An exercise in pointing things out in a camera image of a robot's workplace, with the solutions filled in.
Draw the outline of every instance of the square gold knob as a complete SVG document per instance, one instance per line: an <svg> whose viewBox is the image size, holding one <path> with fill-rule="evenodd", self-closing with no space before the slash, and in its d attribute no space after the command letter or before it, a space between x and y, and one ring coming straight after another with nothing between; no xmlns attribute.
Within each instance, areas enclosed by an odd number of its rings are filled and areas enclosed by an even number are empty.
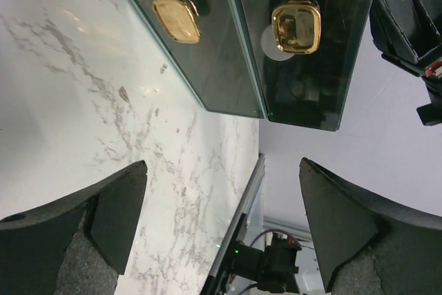
<svg viewBox="0 0 442 295"><path fill-rule="evenodd" d="M190 0L154 0L153 10L163 29L180 43L194 44L200 41L197 26L198 12Z"/></svg>
<svg viewBox="0 0 442 295"><path fill-rule="evenodd" d="M318 50L320 11L310 0L289 0L272 12L276 44L281 51L307 55Z"/></svg>

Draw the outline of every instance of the glass cabinet door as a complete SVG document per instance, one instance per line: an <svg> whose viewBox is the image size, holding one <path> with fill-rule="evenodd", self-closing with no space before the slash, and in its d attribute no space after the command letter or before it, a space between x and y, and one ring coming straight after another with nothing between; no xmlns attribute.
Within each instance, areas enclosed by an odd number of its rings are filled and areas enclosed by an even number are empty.
<svg viewBox="0 0 442 295"><path fill-rule="evenodd" d="M134 2L207 110L263 117L228 0Z"/></svg>
<svg viewBox="0 0 442 295"><path fill-rule="evenodd" d="M275 10L297 1L241 0L268 116L335 131L372 0L309 0L320 13L319 47L310 54L284 52L276 43ZM296 33L300 38L304 32Z"/></svg>

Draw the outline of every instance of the white marble countertop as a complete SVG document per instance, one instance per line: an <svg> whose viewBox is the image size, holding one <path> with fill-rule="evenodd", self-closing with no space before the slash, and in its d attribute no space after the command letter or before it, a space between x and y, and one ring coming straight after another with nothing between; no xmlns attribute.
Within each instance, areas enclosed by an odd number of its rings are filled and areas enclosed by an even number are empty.
<svg viewBox="0 0 442 295"><path fill-rule="evenodd" d="M0 218L146 160L116 294L197 294L258 121L202 110L128 0L0 0L0 59Z"/></svg>

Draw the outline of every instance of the wall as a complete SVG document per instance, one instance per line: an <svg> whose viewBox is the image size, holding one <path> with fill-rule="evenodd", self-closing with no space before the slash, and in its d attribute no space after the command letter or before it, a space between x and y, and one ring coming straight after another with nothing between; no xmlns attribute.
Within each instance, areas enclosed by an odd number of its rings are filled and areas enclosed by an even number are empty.
<svg viewBox="0 0 442 295"><path fill-rule="evenodd" d="M265 215L307 227L298 165L308 157L366 189L442 216L442 125L424 127L416 114L428 103L420 79L381 59L367 24L338 132L260 123Z"/></svg>

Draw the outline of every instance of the gray wall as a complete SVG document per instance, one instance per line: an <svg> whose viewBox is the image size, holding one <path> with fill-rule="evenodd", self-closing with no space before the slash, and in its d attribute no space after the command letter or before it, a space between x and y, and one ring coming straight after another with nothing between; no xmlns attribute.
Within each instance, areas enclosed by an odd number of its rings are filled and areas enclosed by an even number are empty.
<svg viewBox="0 0 442 295"><path fill-rule="evenodd" d="M416 114L428 103L420 79L381 59L367 24L338 132L261 121L265 215L307 226L298 165L308 157L366 189L442 216L442 125L424 127Z"/></svg>

